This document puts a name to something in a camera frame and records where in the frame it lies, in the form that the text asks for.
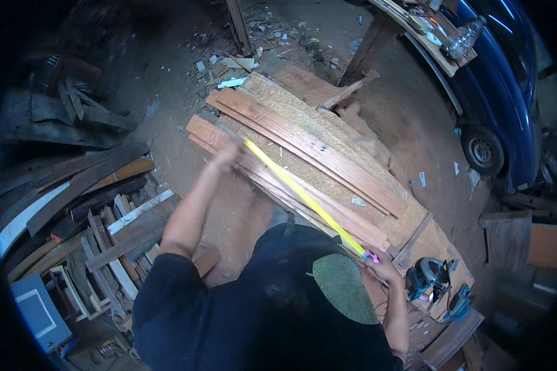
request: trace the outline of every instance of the hand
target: hand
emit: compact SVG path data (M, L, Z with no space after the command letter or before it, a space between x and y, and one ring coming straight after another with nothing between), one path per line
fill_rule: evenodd
M231 165L244 152L244 140L239 137L227 137L218 146L217 152L213 157L213 163L218 165L221 170L228 172Z
M374 247L364 246L364 248L378 257L379 264L375 263L371 257L361 258L361 264L372 270L378 278L386 281L388 285L403 284L402 276L388 254Z

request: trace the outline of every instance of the blue car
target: blue car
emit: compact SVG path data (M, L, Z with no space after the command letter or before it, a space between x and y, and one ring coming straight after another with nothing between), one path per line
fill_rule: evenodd
M460 114L466 159L509 193L527 189L535 182L542 144L532 23L512 0L460 0L456 13L441 11L456 27L479 15L487 19L474 46L478 56L453 78L408 35Z

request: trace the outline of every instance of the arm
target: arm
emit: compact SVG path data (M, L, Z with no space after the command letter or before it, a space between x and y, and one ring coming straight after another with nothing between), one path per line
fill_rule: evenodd
M216 155L206 164L188 195L169 218L161 241L161 254L192 259L219 180L224 172L229 171L241 150L238 138L227 139L219 146Z
M392 264L389 256L378 249L368 248L368 250L378 256L379 264L374 263L372 259L362 259L362 264L371 269L378 278L388 283L388 307L383 327L392 354L404 363L408 352L408 313L404 279Z

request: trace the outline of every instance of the black t-shirt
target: black t-shirt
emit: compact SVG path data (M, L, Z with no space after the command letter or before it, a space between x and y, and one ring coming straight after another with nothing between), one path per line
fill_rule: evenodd
M310 277L329 254L345 255L314 228L280 224L236 281L211 289L189 259L158 256L134 302L136 350L153 371L402 370L382 326L341 314Z

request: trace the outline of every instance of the wooden post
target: wooden post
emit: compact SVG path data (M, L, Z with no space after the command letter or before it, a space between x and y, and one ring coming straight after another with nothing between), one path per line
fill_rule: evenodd
M375 57L382 49L392 44L396 35L403 32L404 29L395 20L384 12L377 11L363 41L361 41L361 45L351 59L347 70L344 71L339 86L349 85L363 77L363 70L367 72L373 69L372 64L375 62Z
M244 56L252 55L253 47L252 41L249 38L249 27L246 26L239 0L227 0L227 7L231 19L233 20L233 25L235 26L235 32L238 34L238 44L242 50L242 54Z

